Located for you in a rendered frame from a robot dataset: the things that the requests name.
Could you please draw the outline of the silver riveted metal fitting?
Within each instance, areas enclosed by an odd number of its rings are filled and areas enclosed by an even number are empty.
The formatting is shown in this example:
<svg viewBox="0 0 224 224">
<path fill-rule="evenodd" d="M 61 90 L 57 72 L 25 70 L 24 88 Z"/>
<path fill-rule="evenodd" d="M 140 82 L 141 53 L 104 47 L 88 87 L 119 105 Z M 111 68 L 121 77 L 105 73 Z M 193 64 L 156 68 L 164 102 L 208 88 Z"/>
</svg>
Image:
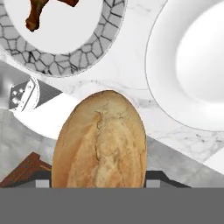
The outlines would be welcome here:
<svg viewBox="0 0 224 224">
<path fill-rule="evenodd" d="M 9 110 L 31 111 L 61 94 L 61 91 L 41 80 L 30 78 L 10 90 Z"/>
</svg>

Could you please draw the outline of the white flat panel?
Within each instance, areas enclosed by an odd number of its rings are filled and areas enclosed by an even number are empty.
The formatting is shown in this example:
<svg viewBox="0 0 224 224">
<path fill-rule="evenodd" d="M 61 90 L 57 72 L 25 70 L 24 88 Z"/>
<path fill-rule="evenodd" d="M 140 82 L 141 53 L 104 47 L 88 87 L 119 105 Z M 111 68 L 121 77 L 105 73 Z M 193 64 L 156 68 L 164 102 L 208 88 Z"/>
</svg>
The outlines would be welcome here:
<svg viewBox="0 0 224 224">
<path fill-rule="evenodd" d="M 33 110 L 17 112 L 14 116 L 30 130 L 57 139 L 64 122 L 79 102 L 75 97 L 62 93 Z"/>
</svg>

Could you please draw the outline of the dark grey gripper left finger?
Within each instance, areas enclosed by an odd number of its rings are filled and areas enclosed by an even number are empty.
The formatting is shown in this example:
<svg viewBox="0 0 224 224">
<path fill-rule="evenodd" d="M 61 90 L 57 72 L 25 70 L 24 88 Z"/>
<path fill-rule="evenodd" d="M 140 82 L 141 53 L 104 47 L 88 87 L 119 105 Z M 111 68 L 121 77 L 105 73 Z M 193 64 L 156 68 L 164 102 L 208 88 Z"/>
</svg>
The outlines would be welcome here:
<svg viewBox="0 0 224 224">
<path fill-rule="evenodd" d="M 36 171 L 28 179 L 14 183 L 12 187 L 20 188 L 51 188 L 52 175 L 49 171 Z"/>
</svg>

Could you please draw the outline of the white plate with crackle rim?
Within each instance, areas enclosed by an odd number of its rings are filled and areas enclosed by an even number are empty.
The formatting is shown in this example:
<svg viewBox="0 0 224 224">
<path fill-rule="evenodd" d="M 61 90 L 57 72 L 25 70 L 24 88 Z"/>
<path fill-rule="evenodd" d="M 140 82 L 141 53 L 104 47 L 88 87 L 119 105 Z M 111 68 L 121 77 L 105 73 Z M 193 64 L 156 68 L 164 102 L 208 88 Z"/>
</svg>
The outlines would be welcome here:
<svg viewBox="0 0 224 224">
<path fill-rule="evenodd" d="M 30 0 L 0 0 L 0 47 L 19 65 L 48 77 L 79 74 L 97 63 L 121 29 L 127 0 L 50 0 L 39 28 L 25 26 Z"/>
</svg>

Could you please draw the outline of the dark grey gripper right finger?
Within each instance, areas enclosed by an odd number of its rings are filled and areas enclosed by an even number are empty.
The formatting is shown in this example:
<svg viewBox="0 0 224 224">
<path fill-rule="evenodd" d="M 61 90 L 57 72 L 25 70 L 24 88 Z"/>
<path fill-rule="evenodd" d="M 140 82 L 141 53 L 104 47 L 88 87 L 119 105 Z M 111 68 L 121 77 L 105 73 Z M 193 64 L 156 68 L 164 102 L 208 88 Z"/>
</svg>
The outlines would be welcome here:
<svg viewBox="0 0 224 224">
<path fill-rule="evenodd" d="M 189 185 L 185 185 L 168 178 L 163 171 L 147 171 L 145 175 L 144 186 L 146 188 L 189 188 Z"/>
</svg>

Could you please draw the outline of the oval brown bread loaf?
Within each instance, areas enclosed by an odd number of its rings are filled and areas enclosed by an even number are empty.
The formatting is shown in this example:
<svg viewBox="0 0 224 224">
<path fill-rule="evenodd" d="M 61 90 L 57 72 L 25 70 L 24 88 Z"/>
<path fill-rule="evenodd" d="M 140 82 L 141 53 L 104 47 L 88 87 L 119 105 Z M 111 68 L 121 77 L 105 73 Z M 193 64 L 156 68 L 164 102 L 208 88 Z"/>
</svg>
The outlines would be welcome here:
<svg viewBox="0 0 224 224">
<path fill-rule="evenodd" d="M 80 102 L 59 133 L 52 187 L 141 188 L 147 168 L 143 122 L 130 101 L 104 90 Z"/>
</svg>

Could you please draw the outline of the brown chicken drumstick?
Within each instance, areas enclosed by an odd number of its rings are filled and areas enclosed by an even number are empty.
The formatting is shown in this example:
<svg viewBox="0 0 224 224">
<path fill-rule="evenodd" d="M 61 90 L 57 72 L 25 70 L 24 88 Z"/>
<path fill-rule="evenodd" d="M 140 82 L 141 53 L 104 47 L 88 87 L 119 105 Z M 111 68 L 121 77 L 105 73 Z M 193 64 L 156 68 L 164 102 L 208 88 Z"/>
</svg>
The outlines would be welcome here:
<svg viewBox="0 0 224 224">
<path fill-rule="evenodd" d="M 25 20 L 25 26 L 30 32 L 34 32 L 39 28 L 40 15 L 46 4 L 50 0 L 30 0 L 31 10 L 29 17 Z M 79 0 L 58 0 L 71 7 L 75 7 Z"/>
</svg>

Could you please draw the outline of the brown wooden board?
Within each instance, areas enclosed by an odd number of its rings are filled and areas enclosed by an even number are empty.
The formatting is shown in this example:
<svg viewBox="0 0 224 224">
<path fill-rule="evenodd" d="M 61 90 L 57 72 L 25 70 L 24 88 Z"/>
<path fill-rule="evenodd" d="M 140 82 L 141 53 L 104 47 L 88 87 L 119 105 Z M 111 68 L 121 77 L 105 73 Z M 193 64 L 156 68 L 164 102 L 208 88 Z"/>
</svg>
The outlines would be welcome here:
<svg viewBox="0 0 224 224">
<path fill-rule="evenodd" d="M 0 187 L 12 187 L 14 183 L 20 180 L 28 179 L 33 173 L 40 171 L 49 171 L 52 175 L 52 167 L 40 159 L 40 155 L 32 152 L 22 161 L 8 176 L 6 176 Z"/>
</svg>

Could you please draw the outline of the plain white plate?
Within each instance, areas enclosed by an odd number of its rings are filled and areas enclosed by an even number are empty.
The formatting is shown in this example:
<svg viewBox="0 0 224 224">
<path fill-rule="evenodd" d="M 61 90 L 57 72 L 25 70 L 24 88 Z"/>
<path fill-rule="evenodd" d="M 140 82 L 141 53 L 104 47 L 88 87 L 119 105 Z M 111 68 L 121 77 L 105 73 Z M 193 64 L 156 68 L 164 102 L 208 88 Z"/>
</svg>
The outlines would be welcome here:
<svg viewBox="0 0 224 224">
<path fill-rule="evenodd" d="M 168 0 L 150 32 L 145 72 L 169 117 L 224 131 L 224 0 Z"/>
</svg>

